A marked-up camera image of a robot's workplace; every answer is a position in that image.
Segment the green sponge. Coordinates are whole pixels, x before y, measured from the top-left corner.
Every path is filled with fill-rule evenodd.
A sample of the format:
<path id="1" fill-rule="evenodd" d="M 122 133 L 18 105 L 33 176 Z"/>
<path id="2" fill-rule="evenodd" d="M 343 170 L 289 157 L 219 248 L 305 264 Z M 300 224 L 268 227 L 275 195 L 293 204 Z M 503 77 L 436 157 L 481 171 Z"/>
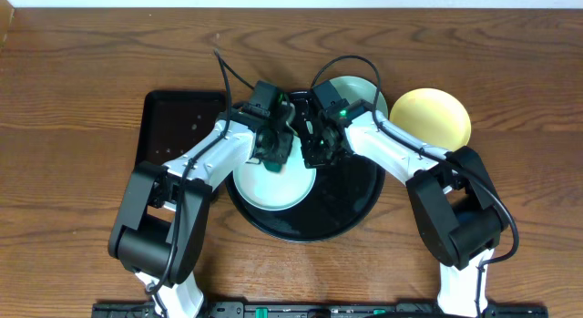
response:
<path id="1" fill-rule="evenodd" d="M 263 162 L 263 166 L 265 167 L 265 169 L 269 172 L 272 173 L 281 173 L 281 171 L 283 170 L 284 165 L 277 163 L 277 162 L 271 162 L 271 161 L 264 161 Z"/>

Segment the light green plate with stain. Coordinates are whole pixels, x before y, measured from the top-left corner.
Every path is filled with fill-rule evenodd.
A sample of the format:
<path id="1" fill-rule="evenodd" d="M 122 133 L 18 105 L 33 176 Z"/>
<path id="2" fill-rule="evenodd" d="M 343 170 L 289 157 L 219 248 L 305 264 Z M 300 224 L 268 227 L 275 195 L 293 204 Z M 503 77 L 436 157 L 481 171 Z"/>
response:
<path id="1" fill-rule="evenodd" d="M 379 93 L 376 106 L 372 108 L 377 87 L 362 77 L 342 76 L 330 79 L 338 95 L 344 100 L 333 111 L 332 117 L 352 121 L 365 113 L 379 111 L 380 120 L 389 117 L 389 110 L 382 92 Z"/>

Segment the yellow plate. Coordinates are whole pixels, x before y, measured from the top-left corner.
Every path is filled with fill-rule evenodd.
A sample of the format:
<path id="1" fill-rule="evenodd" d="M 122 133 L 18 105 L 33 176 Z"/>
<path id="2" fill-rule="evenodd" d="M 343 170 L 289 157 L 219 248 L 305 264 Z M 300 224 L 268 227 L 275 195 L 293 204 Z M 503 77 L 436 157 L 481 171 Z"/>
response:
<path id="1" fill-rule="evenodd" d="M 443 90 L 418 88 L 394 103 L 389 120 L 433 146 L 455 151 L 471 137 L 471 120 L 463 104 Z"/>

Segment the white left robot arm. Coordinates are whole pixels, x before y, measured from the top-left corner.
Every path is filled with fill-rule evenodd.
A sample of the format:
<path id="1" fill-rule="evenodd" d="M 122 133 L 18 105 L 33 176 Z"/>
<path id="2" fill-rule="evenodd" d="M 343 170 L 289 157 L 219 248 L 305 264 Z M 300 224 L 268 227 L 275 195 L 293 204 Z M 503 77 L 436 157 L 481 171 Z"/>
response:
<path id="1" fill-rule="evenodd" d="M 160 317 L 195 317 L 204 302 L 193 269 L 201 253 L 212 192 L 250 159 L 283 164 L 292 151 L 295 108 L 245 103 L 219 114 L 211 132 L 162 165 L 132 171 L 108 253 L 133 272 Z"/>

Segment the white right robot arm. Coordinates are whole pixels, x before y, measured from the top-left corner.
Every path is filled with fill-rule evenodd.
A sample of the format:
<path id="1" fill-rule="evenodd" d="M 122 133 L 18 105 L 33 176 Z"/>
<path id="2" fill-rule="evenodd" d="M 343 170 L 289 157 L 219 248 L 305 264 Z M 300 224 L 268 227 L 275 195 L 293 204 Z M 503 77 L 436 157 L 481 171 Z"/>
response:
<path id="1" fill-rule="evenodd" d="M 496 257 L 494 249 L 502 232 L 517 226 L 479 155 L 467 146 L 451 151 L 424 142 L 362 99 L 312 99 L 307 117 L 312 123 L 304 136 L 307 166 L 330 166 L 351 154 L 401 181 L 419 235 L 441 264 L 439 308 L 455 316 L 482 316 L 487 269 L 508 258 Z"/>

